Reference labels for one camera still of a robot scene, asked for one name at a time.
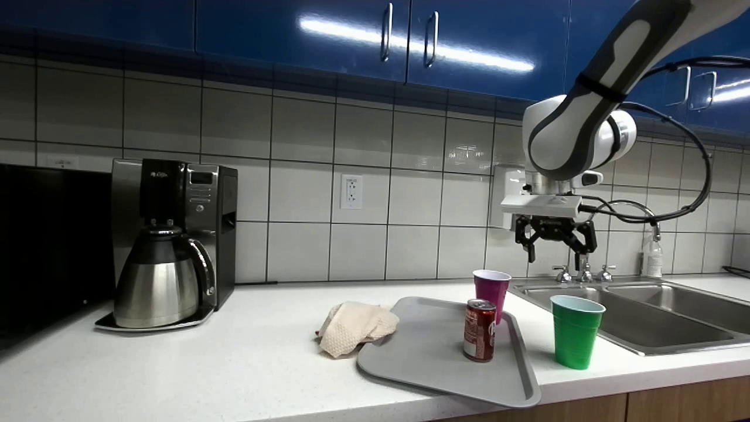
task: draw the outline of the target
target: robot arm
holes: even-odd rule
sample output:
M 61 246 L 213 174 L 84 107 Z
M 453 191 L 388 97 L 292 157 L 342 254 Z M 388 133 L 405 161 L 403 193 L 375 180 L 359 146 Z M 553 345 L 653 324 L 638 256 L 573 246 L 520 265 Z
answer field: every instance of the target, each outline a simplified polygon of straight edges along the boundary
M 633 4 L 567 95 L 527 109 L 523 118 L 527 170 L 568 180 L 623 156 L 635 141 L 635 122 L 615 107 L 656 62 L 736 19 L 748 6 L 749 0 Z
M 569 194 L 576 181 L 580 185 L 592 176 L 590 169 L 617 160 L 635 143 L 635 121 L 615 108 L 655 63 L 736 19 L 749 6 L 750 0 L 635 2 L 567 95 L 526 109 L 522 136 L 528 194 L 506 196 L 502 208 L 519 215 L 516 243 L 529 252 L 529 262 L 539 238 L 562 241 L 577 255 L 594 252 L 593 223 L 574 222 L 581 197 Z M 601 175 L 593 179 L 601 181 Z M 529 226 L 533 235 L 526 237 Z M 575 232 L 583 234 L 584 242 Z

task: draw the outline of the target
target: stainless steel carafe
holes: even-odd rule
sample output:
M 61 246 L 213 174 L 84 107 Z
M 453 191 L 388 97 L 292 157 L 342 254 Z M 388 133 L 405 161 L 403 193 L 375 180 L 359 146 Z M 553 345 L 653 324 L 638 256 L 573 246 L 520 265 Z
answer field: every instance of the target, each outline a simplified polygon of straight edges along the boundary
M 213 264 L 201 242 L 172 225 L 145 226 L 122 269 L 115 293 L 115 323 L 149 328 L 198 310 L 201 290 L 215 292 Z

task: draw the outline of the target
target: coffee maker base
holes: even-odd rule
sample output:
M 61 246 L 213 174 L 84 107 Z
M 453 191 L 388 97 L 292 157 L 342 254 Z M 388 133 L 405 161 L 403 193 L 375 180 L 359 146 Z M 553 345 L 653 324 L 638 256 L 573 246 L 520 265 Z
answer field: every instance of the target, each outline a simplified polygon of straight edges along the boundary
M 179 330 L 181 328 L 197 327 L 206 322 L 213 313 L 213 306 L 201 306 L 196 313 L 192 314 L 192 316 L 168 325 L 148 328 L 126 328 L 118 326 L 115 323 L 115 316 L 110 312 L 96 321 L 94 326 L 99 330 L 117 331 L 120 333 L 153 333 L 155 331 L 170 331 Z

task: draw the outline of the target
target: kitchen sink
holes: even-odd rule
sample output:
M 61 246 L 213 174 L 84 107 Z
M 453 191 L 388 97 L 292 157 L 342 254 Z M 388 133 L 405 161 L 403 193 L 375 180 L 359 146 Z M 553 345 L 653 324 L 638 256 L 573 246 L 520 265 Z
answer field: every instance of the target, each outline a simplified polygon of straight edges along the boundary
M 750 342 L 750 304 L 652 279 L 608 285 L 515 285 L 511 292 L 547 310 L 556 294 L 607 308 L 599 335 L 640 355 L 670 354 Z

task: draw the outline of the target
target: soap bottle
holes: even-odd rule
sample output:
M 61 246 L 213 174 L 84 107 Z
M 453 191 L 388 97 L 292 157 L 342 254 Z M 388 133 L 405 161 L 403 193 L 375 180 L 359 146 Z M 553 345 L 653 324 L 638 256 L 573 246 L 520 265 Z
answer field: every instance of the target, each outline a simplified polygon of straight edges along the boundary
M 661 236 L 655 235 L 643 243 L 643 268 L 640 270 L 642 276 L 662 277 L 664 255 L 659 245 L 660 238 Z

